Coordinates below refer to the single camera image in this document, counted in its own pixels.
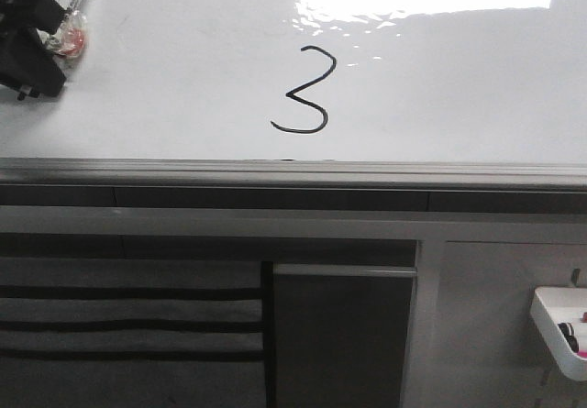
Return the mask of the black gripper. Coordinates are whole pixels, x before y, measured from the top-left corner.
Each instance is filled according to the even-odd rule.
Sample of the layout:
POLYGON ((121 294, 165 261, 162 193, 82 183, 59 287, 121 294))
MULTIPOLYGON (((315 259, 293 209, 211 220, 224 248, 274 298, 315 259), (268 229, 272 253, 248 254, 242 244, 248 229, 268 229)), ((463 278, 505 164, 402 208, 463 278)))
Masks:
POLYGON ((55 34, 64 17, 56 0, 1 0, 1 84, 20 100, 61 92, 65 75, 39 32, 55 34))

